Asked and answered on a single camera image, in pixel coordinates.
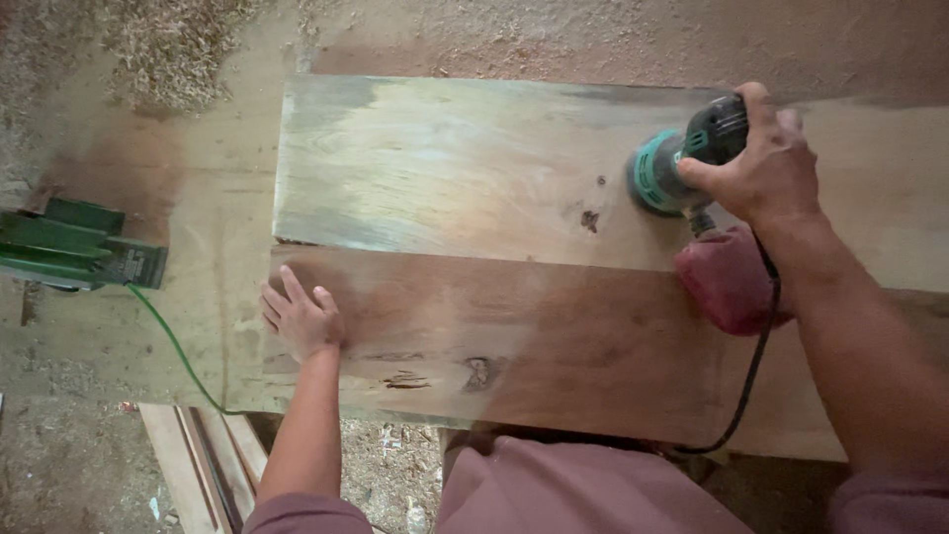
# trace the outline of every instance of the left hand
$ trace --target left hand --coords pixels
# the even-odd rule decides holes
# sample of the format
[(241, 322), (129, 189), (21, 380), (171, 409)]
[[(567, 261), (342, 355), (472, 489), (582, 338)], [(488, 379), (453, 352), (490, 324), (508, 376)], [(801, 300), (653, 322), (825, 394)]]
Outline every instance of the left hand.
[(339, 355), (345, 326), (333, 295), (317, 286), (310, 298), (287, 265), (280, 267), (280, 277), (289, 298), (277, 293), (266, 281), (260, 285), (264, 326), (287, 341), (293, 359), (301, 364), (327, 350)]

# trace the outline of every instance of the lumber pile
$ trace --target lumber pile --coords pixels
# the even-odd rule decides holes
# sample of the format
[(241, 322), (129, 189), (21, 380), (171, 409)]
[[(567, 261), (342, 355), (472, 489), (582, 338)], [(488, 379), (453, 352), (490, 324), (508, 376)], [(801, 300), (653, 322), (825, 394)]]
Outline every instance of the lumber pile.
[(139, 405), (186, 534), (239, 533), (267, 453), (244, 415)]

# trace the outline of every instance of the wooden stick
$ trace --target wooden stick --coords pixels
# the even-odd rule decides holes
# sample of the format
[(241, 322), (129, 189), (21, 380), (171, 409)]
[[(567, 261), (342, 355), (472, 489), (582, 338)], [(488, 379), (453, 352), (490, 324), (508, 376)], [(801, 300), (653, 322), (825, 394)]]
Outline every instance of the wooden stick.
[(174, 407), (139, 404), (185, 534), (220, 532)]
[(247, 415), (225, 415), (224, 422), (227, 423), (234, 447), (240, 455), (241, 464), (256, 495), (260, 479), (264, 476), (264, 467), (267, 466), (267, 452), (261, 445), (257, 432), (253, 431)]
[(251, 480), (242, 465), (240, 454), (221, 414), (209, 408), (196, 409), (207, 430), (209, 445), (220, 467), (221, 483), (230, 490), (241, 523), (253, 511)]
[(184, 434), (188, 439), (188, 445), (191, 448), (191, 454), (195, 459), (197, 474), (204, 485), (204, 489), (211, 502), (211, 511), (217, 522), (218, 532), (224, 534), (233, 534), (231, 521), (228, 519), (227, 509), (221, 498), (220, 486), (215, 481), (214, 469), (211, 466), (211, 459), (208, 456), (208, 450), (201, 439), (201, 433), (198, 429), (195, 416), (187, 408), (177, 407), (177, 414), (184, 428)]

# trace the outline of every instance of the random orbital sander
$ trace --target random orbital sander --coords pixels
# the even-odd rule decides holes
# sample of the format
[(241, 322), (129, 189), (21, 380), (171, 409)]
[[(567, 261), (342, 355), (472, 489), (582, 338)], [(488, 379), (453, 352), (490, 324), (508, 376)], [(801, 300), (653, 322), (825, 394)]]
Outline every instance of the random orbital sander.
[(676, 254), (679, 281), (702, 313), (726, 334), (758, 334), (741, 397), (728, 428), (707, 447), (676, 447), (702, 454), (721, 448), (738, 428), (748, 405), (771, 329), (791, 319), (780, 307), (781, 279), (754, 232), (736, 226), (721, 232), (705, 208), (708, 194), (686, 184), (677, 169), (682, 158), (712, 165), (730, 162), (748, 141), (748, 113), (738, 94), (712, 101), (689, 121), (685, 132), (663, 130), (646, 141), (626, 164), (630, 196), (647, 212), (686, 217), (696, 240)]

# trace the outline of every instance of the floor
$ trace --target floor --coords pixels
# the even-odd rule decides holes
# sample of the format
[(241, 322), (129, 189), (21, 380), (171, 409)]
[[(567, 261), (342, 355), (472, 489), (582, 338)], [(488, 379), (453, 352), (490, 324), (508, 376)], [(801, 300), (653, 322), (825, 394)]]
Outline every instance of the floor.
[[(90, 12), (108, 3), (69, 2)], [(650, 86), (732, 86), (757, 79), (785, 100), (853, 95), (899, 99), (899, 105), (947, 101), (945, 77), (931, 67), (949, 51), (949, 33), (943, 31), (949, 20), (940, 0), (911, 7), (888, 0), (833, 6), (816, 0), (727, 6), (698, 0), (235, 4), (254, 12), (241, 15), (251, 22), (235, 23), (234, 35), (260, 31), (268, 17), (295, 20), (290, 26), (298, 31), (287, 35), (281, 50), (299, 71)], [(87, 20), (65, 9), (66, 2), (35, 3), (21, 26), (9, 24), (11, 5), (0, 4), (0, 33), (15, 28), (28, 39), (4, 41), (0, 55), (0, 205), (14, 205), (44, 174), (64, 135), (68, 118), (62, 109), (69, 106), (48, 106), (42, 97), (87, 61), (73, 50), (96, 35)], [(76, 43), (71, 31), (84, 41)], [(231, 27), (221, 31), (220, 39), (230, 38)], [(901, 45), (891, 46), (896, 42)], [(130, 46), (113, 44), (109, 51), (120, 55)], [(118, 88), (110, 97), (117, 99), (114, 105), (155, 100), (134, 84), (130, 67), (111, 60), (90, 75), (77, 100), (98, 102), (100, 80)], [(221, 73), (233, 85), (241, 77), (252, 78), (253, 72)], [(216, 91), (207, 79), (196, 83), (201, 94)], [(171, 103), (167, 111), (187, 112), (198, 121), (203, 101), (185, 98), (191, 89), (173, 86), (162, 102)], [(147, 107), (140, 112), (155, 111)], [(4, 357), (12, 361), (0, 350), (0, 361)], [(4, 399), (0, 532), (180, 532), (165, 520), (174, 509), (140, 417), (120, 405), (140, 390), (106, 392), (82, 367), (61, 371), (62, 379), (34, 391), (55, 396)], [(119, 393), (127, 394), (118, 398)], [(254, 422), (272, 435), (279, 417)], [(345, 420), (342, 429), (344, 495), (386, 532), (407, 532), (406, 515), (414, 506), (431, 524), (440, 489), (436, 429), (356, 420)], [(693, 475), (759, 533), (825, 531), (828, 496), (847, 476), (841, 465), (753, 457), (699, 467)]]
[[(280, 416), (251, 417), (265, 447)], [(408, 510), (434, 524), (440, 498), (437, 429), (344, 419), (343, 496), (390, 534)], [(5, 395), (0, 412), (0, 532), (180, 533), (140, 415), (74, 397)], [(826, 532), (829, 497), (847, 467), (753, 456), (686, 472), (759, 534)]]

